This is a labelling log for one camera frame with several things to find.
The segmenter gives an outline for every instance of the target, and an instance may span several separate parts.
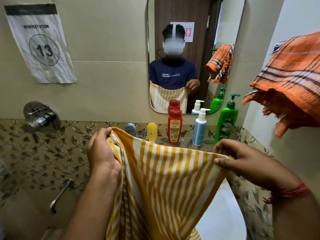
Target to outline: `vr headset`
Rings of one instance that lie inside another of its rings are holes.
[[[184,39],[176,38],[176,26],[176,24],[173,24],[172,38],[162,42],[163,51],[166,55],[181,55],[186,46]]]

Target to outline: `yellow striped towel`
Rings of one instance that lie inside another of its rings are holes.
[[[180,100],[182,113],[187,112],[188,95],[185,88],[167,90],[150,81],[150,104],[156,112],[167,114],[170,100]]]
[[[157,145],[112,128],[122,165],[106,239],[201,239],[195,226],[226,171],[217,154]]]

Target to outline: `paper sign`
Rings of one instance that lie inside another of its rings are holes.
[[[55,4],[4,6],[19,50],[39,83],[77,83]]]
[[[195,29],[194,22],[171,22],[170,24],[180,24],[184,27],[186,31],[186,36],[184,37],[185,42],[192,42],[193,41],[193,33]]]

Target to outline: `navy t-shirt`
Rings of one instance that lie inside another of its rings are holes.
[[[164,89],[177,90],[191,79],[198,79],[198,72],[194,63],[183,58],[172,65],[158,59],[149,65],[149,79]]]

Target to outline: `red bottle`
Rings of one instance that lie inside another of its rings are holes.
[[[182,127],[182,111],[180,109],[171,109],[168,117],[168,140],[169,144],[177,145],[179,143]]]
[[[169,101],[168,113],[172,109],[180,110],[180,100],[170,100]]]

